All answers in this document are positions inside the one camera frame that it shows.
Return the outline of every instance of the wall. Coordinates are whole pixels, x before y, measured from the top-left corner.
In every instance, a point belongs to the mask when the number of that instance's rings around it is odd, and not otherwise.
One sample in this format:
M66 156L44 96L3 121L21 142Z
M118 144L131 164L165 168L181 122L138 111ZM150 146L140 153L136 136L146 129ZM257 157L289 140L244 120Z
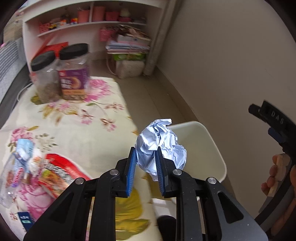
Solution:
M266 99L296 122L296 44L286 26L264 0L184 0L157 66L213 136L237 199L256 216L281 148L248 107Z

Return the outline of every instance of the trash bin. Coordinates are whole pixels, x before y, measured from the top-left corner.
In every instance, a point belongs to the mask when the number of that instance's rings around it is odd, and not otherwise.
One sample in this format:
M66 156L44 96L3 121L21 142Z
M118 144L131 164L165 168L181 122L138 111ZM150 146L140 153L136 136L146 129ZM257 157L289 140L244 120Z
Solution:
M205 126L197 121L168 126L178 137L178 144L187 150L184 171L197 179L214 177L222 182L226 164Z

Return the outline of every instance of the snack jar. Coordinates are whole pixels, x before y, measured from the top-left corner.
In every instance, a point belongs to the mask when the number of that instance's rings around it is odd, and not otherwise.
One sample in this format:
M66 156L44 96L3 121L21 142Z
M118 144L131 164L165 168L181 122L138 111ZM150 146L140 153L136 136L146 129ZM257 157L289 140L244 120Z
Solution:
M54 51L40 54L31 61L30 77L42 103L54 102L61 98L57 63Z
M88 92L89 81L89 46L74 44L59 52L60 62L57 67L65 100L84 100Z

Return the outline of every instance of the silver screw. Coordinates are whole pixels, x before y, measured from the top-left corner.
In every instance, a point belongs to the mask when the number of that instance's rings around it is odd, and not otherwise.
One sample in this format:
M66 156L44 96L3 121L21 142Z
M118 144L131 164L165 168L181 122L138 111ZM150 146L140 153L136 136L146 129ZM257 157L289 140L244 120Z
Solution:
M173 170L173 174L178 176L178 175L182 174L182 171L180 169L175 169L175 170Z
M116 170L116 169L112 169L112 170L110 171L110 175L112 175L112 176L116 176L118 173L119 173L119 171Z
M213 177L210 177L208 180L207 180L210 184L216 184L217 180Z
M75 183L80 185L80 184L84 183L84 179L82 177L79 177L75 180Z

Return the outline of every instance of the white crumpled paper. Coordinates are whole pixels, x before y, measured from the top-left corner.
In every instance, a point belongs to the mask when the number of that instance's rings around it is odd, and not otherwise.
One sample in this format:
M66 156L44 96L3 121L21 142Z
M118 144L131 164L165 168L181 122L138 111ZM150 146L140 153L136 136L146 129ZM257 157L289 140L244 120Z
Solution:
M157 181L155 152L160 146L163 157L173 160L177 169L183 169L186 163L186 149L177 143L177 136L166 126L171 119L155 120L138 136L135 149L139 167Z

